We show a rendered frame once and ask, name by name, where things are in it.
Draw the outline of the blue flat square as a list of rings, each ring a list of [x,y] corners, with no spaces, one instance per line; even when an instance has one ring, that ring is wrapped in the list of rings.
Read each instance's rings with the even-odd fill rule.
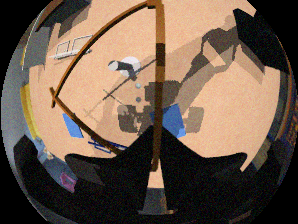
[[[178,103],[168,105],[168,107],[162,109],[162,127],[168,129],[170,133],[173,133],[174,137],[184,137],[186,129],[184,123],[182,123],[182,117],[180,113],[180,105]],[[149,112],[150,120],[153,123],[154,111]]]
[[[67,113],[63,113],[63,117],[65,125],[67,125],[69,135],[71,135],[71,137],[76,137],[76,139],[78,139],[78,137],[82,137],[82,139],[84,139],[80,127],[77,127],[77,124],[74,123],[73,120],[71,120],[71,117],[69,117]]]

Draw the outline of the dark blue glasses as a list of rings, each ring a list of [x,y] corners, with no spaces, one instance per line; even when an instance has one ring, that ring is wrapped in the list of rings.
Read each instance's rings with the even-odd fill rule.
[[[90,139],[92,139],[92,137],[90,137]],[[96,140],[92,139],[94,141],[94,143],[90,143],[90,141],[88,141],[89,144],[94,145],[94,148],[97,149],[101,149],[101,151],[104,151],[105,153],[110,153],[109,149],[106,149],[105,147],[102,147],[101,144],[98,144]],[[108,141],[108,140],[105,140]],[[108,143],[112,144],[113,147],[116,147],[117,149],[121,149],[121,151],[125,151],[126,145],[121,145],[121,144],[117,144],[117,143],[112,143],[112,141],[108,141]]]

